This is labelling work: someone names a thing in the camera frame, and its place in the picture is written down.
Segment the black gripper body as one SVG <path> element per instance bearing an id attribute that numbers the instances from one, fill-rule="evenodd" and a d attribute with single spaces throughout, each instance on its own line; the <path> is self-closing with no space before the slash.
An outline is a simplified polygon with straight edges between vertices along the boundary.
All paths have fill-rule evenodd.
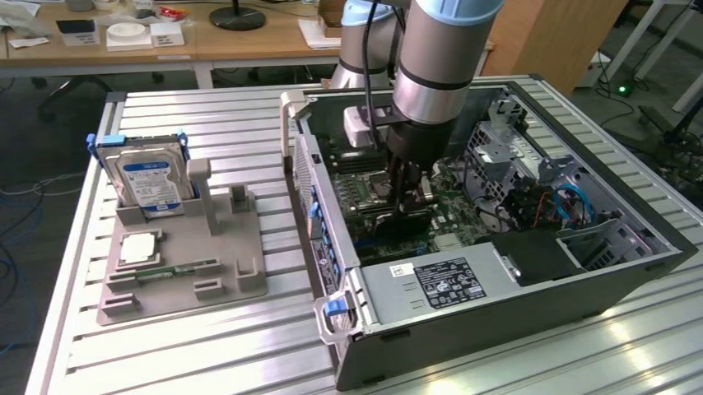
<path id="1" fill-rule="evenodd" d="M 442 157 L 454 132 L 454 122 L 439 124 L 407 121 L 390 125 L 387 147 L 391 154 L 414 165 L 432 165 Z"/>

